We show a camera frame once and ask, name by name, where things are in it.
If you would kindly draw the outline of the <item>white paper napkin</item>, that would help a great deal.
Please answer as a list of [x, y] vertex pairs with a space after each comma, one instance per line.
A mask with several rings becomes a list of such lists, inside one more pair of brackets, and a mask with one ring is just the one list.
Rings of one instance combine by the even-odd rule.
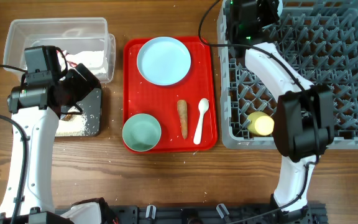
[[94, 75], [100, 75], [108, 71], [107, 60], [103, 51], [82, 51], [72, 55], [75, 56], [75, 62], [78, 65], [82, 63]]

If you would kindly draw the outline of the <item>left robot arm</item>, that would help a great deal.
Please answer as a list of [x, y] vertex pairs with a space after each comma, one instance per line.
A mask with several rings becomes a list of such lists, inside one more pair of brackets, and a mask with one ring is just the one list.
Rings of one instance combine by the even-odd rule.
[[62, 115], [101, 116], [100, 81], [82, 64], [62, 68], [56, 46], [24, 50], [27, 71], [8, 96], [13, 145], [0, 223], [117, 223], [103, 198], [58, 215], [51, 190], [52, 152]]

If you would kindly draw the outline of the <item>mint green bowl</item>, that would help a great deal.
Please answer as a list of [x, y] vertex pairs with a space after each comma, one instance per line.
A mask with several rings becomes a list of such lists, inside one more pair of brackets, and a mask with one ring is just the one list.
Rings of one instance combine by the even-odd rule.
[[122, 128], [125, 145], [135, 152], [153, 149], [159, 143], [161, 135], [160, 123], [152, 115], [145, 113], [131, 116]]

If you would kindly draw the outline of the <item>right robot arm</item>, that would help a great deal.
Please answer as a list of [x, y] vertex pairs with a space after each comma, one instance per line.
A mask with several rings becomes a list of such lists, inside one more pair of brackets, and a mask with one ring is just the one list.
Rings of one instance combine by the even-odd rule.
[[273, 138], [282, 167], [272, 203], [288, 216], [307, 208], [313, 169], [334, 139], [333, 96], [329, 87], [303, 78], [263, 37], [265, 26], [278, 22], [281, 1], [228, 1], [224, 5], [226, 40], [258, 76], [277, 102]]

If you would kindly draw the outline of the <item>brown food scrap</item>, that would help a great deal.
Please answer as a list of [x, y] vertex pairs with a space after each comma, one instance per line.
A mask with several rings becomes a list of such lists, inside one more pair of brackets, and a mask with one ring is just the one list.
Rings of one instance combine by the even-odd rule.
[[72, 118], [71, 114], [63, 114], [62, 117], [61, 117], [61, 120], [62, 121], [69, 121], [69, 120], [71, 120], [71, 118]]

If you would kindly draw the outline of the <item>pile of rice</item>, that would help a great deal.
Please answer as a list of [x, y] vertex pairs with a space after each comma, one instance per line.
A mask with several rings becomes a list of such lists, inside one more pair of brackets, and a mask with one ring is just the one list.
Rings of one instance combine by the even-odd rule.
[[58, 122], [56, 137], [84, 136], [86, 134], [87, 117], [83, 115], [73, 115], [69, 120]]

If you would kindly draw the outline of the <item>yellow plastic cup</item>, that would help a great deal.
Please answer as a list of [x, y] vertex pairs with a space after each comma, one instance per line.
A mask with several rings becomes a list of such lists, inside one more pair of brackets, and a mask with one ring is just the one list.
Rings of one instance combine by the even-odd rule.
[[247, 119], [250, 121], [247, 129], [252, 134], [268, 136], [273, 133], [275, 122], [264, 112], [255, 111], [248, 115]]

